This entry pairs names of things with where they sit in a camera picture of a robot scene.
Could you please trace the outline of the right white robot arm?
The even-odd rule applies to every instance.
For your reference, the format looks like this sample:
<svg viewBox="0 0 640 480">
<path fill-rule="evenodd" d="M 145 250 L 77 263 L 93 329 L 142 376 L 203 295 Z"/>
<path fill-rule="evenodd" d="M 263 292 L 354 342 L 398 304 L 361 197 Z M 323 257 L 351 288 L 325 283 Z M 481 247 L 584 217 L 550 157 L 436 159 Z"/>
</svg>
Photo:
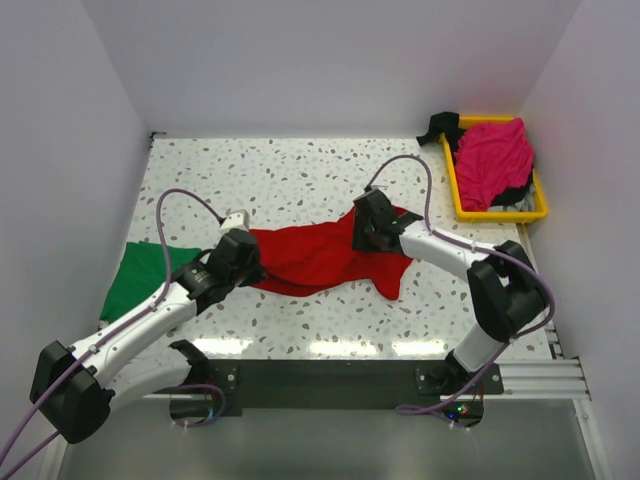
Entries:
<svg viewBox="0 0 640 480">
<path fill-rule="evenodd" d="M 464 280 L 475 325 L 426 377 L 438 386 L 469 392 L 481 369 L 539 315 L 551 294 L 520 244 L 475 243 L 447 233 L 413 213 L 399 214 L 387 196 L 369 189 L 354 200 L 353 248 L 422 260 Z"/>
</svg>

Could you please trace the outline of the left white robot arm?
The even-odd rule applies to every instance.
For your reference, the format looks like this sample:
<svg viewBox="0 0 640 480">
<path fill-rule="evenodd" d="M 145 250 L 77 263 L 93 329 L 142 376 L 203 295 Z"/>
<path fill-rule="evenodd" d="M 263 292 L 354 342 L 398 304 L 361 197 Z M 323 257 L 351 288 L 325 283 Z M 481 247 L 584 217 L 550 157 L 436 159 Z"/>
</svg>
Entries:
<svg viewBox="0 0 640 480">
<path fill-rule="evenodd" d="M 70 444 L 93 435 L 113 408 L 179 386 L 196 392 L 209 375 L 208 359 L 188 340 L 159 357 L 135 358 L 180 324 L 222 302 L 236 287 L 262 281 L 257 238 L 232 228 L 206 260 L 180 267 L 147 300 L 106 329 L 71 346 L 59 341 L 39 354 L 30 400 Z"/>
</svg>

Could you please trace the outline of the red t shirt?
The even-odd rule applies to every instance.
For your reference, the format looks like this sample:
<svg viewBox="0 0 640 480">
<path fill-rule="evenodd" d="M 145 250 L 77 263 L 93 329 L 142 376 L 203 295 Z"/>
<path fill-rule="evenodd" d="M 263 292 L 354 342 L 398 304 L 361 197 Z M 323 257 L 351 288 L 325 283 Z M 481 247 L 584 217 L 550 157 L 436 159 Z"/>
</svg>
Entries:
<svg viewBox="0 0 640 480">
<path fill-rule="evenodd" d="M 336 221 L 253 229 L 266 279 L 256 285 L 268 292 L 307 297 L 344 283 L 370 280 L 388 300 L 400 294 L 401 279 L 412 259 L 395 253 L 367 253 L 352 248 L 355 211 Z"/>
</svg>

